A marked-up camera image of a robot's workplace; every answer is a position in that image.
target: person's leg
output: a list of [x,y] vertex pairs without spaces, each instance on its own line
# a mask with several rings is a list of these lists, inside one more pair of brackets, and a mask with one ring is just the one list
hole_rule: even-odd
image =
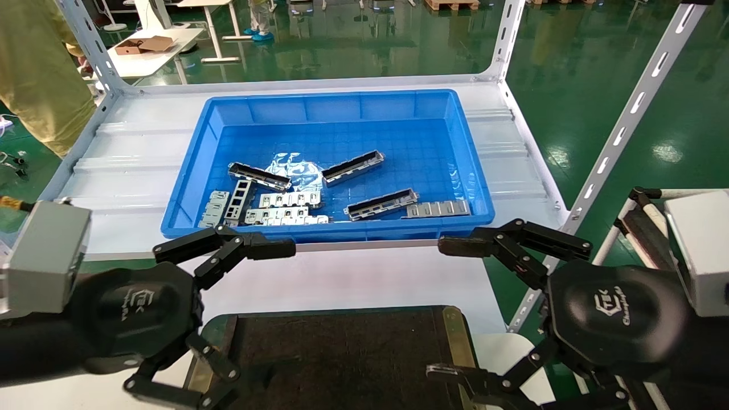
[[256,20],[256,14],[254,12],[256,7],[254,2],[255,0],[248,0],[248,6],[251,8],[251,28],[243,30],[244,36],[253,36],[254,34],[258,34],[258,20]]
[[270,8],[267,0],[251,0],[251,13],[256,16],[258,22],[258,34],[253,36],[253,41],[260,42],[273,38],[273,34],[269,31],[268,19],[270,18]]

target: green epoxy floor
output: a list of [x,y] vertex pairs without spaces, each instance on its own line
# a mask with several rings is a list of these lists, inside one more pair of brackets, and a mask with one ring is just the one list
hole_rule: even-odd
[[[360,12],[354,0],[330,1],[326,12],[317,1],[313,15],[291,16],[279,3],[273,23],[276,40],[266,45],[222,43],[223,55],[240,63],[202,65],[213,56],[211,40],[183,56],[190,84],[253,82],[338,77],[374,77],[475,73],[491,60],[502,1],[483,0],[477,12],[432,12],[418,0],[411,7],[397,0],[391,14]],[[617,116],[668,25],[678,1],[598,0],[602,5],[527,6],[507,81],[567,203],[573,202]],[[249,22],[243,0],[235,0],[241,27]],[[219,35],[233,33],[227,9],[214,12]],[[702,21],[643,121],[605,188],[582,224],[579,235],[599,243],[634,185],[647,187],[727,187],[727,112],[729,7],[718,1]],[[202,12],[175,14],[176,21],[203,21]],[[112,44],[116,34],[105,35]],[[143,85],[179,84],[168,64]],[[0,148],[24,150],[32,167],[29,182],[0,175],[2,193],[37,196],[58,160],[30,138]],[[0,214],[0,228],[17,227],[18,217]],[[638,263],[630,245],[620,242],[606,264]],[[148,260],[86,263],[84,271],[115,266],[142,267]],[[526,288],[491,260],[486,261],[499,305],[508,321]],[[525,334],[533,341],[536,320]],[[559,396],[574,392],[566,369],[549,369]]]

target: person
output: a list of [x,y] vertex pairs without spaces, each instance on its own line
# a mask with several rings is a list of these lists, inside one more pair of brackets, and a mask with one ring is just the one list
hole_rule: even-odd
[[243,34],[251,37],[255,42],[264,42],[273,39],[273,33],[268,29],[268,19],[270,18],[270,8],[268,0],[248,0],[251,7],[251,27],[243,30]]
[[0,0],[0,100],[59,157],[96,110],[84,54],[53,0]]

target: metal bracket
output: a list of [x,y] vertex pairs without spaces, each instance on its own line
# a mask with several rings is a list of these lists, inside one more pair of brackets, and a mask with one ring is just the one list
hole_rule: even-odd
[[521,22],[521,15],[524,12],[524,3],[525,0],[507,0],[504,4],[491,65],[480,75],[494,77],[497,82],[506,78],[511,52],[514,50],[514,41],[516,41],[516,34],[519,31],[519,22]]
[[234,178],[247,179],[261,184],[271,190],[286,192],[291,188],[291,178],[271,174],[268,171],[248,166],[244,163],[233,162],[228,164],[228,174]]
[[321,172],[321,177],[324,178],[324,182],[326,182],[327,187],[331,187],[358,175],[362,175],[376,166],[381,165],[384,161],[385,155],[381,154],[377,150],[370,151],[364,155],[360,155],[359,157],[352,158],[351,160],[323,170]]
[[[602,189],[607,176],[617,163],[617,158],[625,149],[643,114],[658,92],[660,84],[666,78],[668,71],[671,70],[671,66],[673,66],[681,49],[686,44],[686,40],[688,40],[705,10],[706,6],[703,5],[679,5],[638,80],[631,97],[628,99],[628,103],[617,119],[615,127],[600,152],[597,162],[595,162],[595,166],[590,171],[590,176],[582,186],[582,190],[580,190],[580,194],[572,206],[572,212],[570,212],[561,231],[573,234],[579,228],[584,216],[595,201],[595,197]],[[549,274],[551,274],[558,262],[557,258],[547,257],[543,263],[549,268]],[[511,319],[507,329],[509,333],[518,332],[521,329],[529,312],[541,299],[541,295],[542,292],[539,290],[527,290],[514,317]]]
[[198,223],[198,228],[212,228],[220,223],[220,218],[225,211],[227,199],[230,194],[223,190],[214,190],[210,194],[210,200],[205,205],[203,219]]
[[247,225],[262,225],[269,218],[307,217],[308,206],[293,206],[290,208],[264,208],[249,209],[246,211]]
[[344,209],[344,213],[349,216],[350,220],[362,220],[377,214],[394,211],[415,202],[418,202],[418,194],[412,188],[408,188],[349,205]]
[[457,217],[471,215],[468,201],[423,202],[408,205],[408,214],[403,218]]
[[321,191],[302,191],[290,193],[265,193],[261,195],[259,208],[280,208],[283,206],[309,206],[321,208]]
[[56,0],[56,4],[61,9],[98,80],[104,85],[106,93],[112,98],[118,95],[122,88],[128,85],[119,77],[84,3],[78,0]]
[[247,179],[239,179],[230,197],[230,205],[225,210],[225,225],[236,227],[241,221],[241,214],[256,193],[253,182]]
[[263,220],[263,225],[266,226],[318,225],[320,223],[329,223],[329,217],[326,215],[319,215],[308,217],[265,218]]

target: wooden pallet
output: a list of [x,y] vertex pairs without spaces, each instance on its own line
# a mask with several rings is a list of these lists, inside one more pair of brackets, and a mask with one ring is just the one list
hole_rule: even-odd
[[[531,2],[532,2],[533,4],[536,4],[536,5],[539,5],[539,4],[544,4],[544,3],[547,3],[548,1],[549,1],[549,0],[531,0]],[[560,3],[560,4],[568,4],[568,3],[572,3],[572,0],[557,0],[557,1],[558,1],[558,2]],[[585,3],[585,4],[592,4],[592,3],[594,3],[594,2],[595,2],[595,0],[582,0],[582,2],[583,2],[583,3]]]
[[474,0],[425,0],[425,2],[434,11],[438,11],[442,5],[448,5],[451,10],[457,10],[460,6],[468,6],[471,10],[477,10],[479,4]]

